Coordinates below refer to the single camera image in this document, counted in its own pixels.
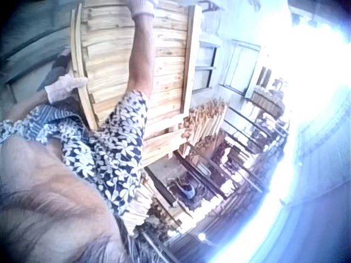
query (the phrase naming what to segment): hand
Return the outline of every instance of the hand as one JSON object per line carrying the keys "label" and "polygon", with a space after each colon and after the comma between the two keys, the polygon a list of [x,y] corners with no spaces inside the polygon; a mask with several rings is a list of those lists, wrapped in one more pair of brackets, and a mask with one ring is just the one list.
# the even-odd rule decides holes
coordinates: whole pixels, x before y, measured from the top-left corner
{"label": "hand", "polygon": [[127,6],[129,11],[131,11],[132,18],[141,14],[154,16],[154,8],[157,4],[158,0],[127,0]]}
{"label": "hand", "polygon": [[87,82],[87,78],[73,78],[69,74],[59,77],[54,84],[45,87],[50,104],[67,99],[73,89],[82,88]]}

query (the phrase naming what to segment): man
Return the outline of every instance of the man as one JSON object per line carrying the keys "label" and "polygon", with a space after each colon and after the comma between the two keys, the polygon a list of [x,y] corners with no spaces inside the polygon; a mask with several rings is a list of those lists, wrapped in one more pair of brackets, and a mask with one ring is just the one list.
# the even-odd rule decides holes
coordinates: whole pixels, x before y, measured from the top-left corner
{"label": "man", "polygon": [[[73,88],[86,83],[70,75],[42,85],[0,124],[0,243],[9,261],[126,260],[113,214],[123,213],[139,184],[154,79],[155,5],[128,1],[135,22],[128,87],[99,131],[88,130],[67,103]],[[65,58],[46,82],[66,72]]]}

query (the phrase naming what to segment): shirt sleeve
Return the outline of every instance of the shirt sleeve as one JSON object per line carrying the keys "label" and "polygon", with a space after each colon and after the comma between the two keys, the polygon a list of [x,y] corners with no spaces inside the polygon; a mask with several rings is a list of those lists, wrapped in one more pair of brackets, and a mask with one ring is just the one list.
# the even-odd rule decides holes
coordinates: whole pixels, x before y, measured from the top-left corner
{"label": "shirt sleeve", "polygon": [[97,174],[104,183],[99,187],[118,213],[134,196],[140,183],[141,153],[148,112],[147,97],[126,92],[97,132],[94,143]]}

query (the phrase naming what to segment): wooden stick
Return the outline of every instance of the wooden stick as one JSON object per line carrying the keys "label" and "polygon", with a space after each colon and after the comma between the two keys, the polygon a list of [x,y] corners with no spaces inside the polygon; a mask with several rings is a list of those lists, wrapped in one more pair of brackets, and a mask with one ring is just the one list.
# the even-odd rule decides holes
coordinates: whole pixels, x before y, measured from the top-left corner
{"label": "wooden stick", "polygon": [[193,92],[195,65],[197,52],[199,51],[199,34],[201,31],[202,8],[199,5],[189,7],[188,38],[186,40],[184,94],[182,113],[188,115],[191,95]]}
{"label": "wooden stick", "polygon": [[[77,19],[75,34],[71,37],[75,38],[75,45],[71,47],[72,57],[76,56],[77,61],[77,72],[79,77],[85,77],[82,61],[82,49],[81,49],[81,17],[82,17],[82,3],[78,6]],[[90,104],[89,94],[87,87],[78,89],[79,97],[81,99],[81,104],[86,116],[87,122],[91,129],[97,129],[97,122],[94,117],[94,112]]]}

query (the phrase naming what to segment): black and white floral shirt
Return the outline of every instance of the black and white floral shirt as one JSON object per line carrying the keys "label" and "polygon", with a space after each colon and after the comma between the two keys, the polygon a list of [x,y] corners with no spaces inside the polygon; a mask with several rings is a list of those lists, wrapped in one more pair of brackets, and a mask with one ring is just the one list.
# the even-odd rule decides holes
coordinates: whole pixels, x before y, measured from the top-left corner
{"label": "black and white floral shirt", "polygon": [[98,131],[90,131],[77,114],[41,105],[22,121],[0,122],[0,144],[15,134],[43,144],[58,138],[63,162],[121,215],[140,182],[147,100],[139,92],[127,92]]}

